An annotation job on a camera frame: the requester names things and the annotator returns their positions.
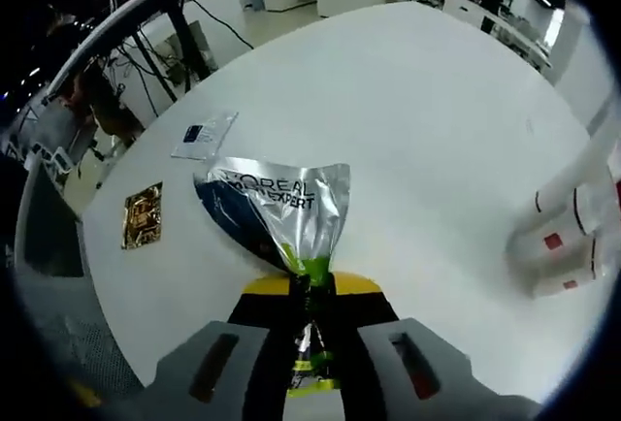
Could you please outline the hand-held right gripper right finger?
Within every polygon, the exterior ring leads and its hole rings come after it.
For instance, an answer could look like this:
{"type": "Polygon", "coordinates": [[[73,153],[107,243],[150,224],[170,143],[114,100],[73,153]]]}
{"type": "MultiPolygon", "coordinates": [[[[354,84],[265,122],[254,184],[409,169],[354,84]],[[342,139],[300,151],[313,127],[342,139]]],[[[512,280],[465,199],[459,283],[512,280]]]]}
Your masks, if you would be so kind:
{"type": "Polygon", "coordinates": [[[480,384],[468,357],[413,318],[397,316],[379,286],[335,273],[327,312],[347,420],[474,420],[480,384]]]}

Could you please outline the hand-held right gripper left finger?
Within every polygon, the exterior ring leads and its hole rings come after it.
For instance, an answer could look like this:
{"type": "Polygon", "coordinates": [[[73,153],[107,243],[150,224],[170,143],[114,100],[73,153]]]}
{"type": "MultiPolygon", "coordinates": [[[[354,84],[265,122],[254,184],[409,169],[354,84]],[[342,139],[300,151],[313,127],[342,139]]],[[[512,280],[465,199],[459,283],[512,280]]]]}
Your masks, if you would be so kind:
{"type": "Polygon", "coordinates": [[[157,420],[279,420],[310,282],[265,277],[227,321],[212,321],[157,364],[157,420]]]}

